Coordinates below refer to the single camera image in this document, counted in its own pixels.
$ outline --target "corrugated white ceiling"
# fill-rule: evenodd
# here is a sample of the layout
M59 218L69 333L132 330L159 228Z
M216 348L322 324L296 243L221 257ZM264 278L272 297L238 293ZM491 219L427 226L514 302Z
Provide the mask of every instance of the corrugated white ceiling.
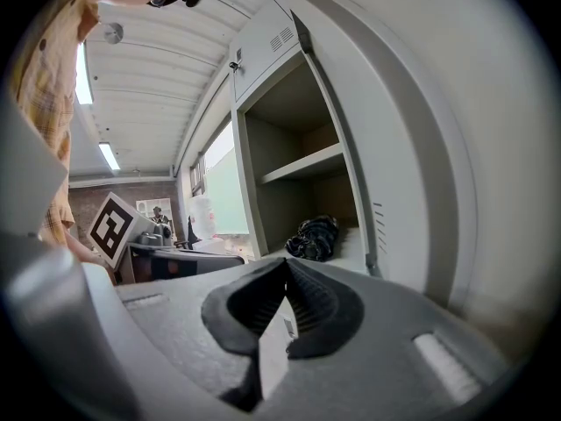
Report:
M121 24L124 38L108 44L103 25L88 38L91 113L124 171L169 169L232 38L267 1L202 0L194 9L181 1L161 9L100 4L102 23Z

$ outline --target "ceiling light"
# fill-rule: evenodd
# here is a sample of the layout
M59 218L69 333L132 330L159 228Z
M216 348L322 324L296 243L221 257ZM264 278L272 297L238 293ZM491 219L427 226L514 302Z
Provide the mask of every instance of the ceiling light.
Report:
M107 164L111 167L111 170L120 170L119 164L111 151L111 145L108 142L100 142L99 149L102 150L103 157L107 161Z
M86 47L84 44L78 46L78 57L76 58L76 95L80 104L92 104L94 102L89 88Z

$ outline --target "wall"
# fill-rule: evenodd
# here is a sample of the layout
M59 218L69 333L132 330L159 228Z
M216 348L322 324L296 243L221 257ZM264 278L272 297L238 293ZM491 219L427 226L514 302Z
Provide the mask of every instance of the wall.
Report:
M364 20L381 22L403 41L458 120L478 209L473 275L461 315L520 358L559 295L555 68L508 0L351 1Z
M210 198L217 224L217 234L249 234L234 149L207 172L205 185L205 194Z
M72 213L74 214L78 228L78 238L83 245L91 247L86 238L86 232L94 220L99 207L102 205L103 200L110 192L123 198L135 209L138 200L169 198L172 204L177 238L185 239L175 182L138 182L134 184L113 184L69 190L68 201L70 202L70 207L72 208Z

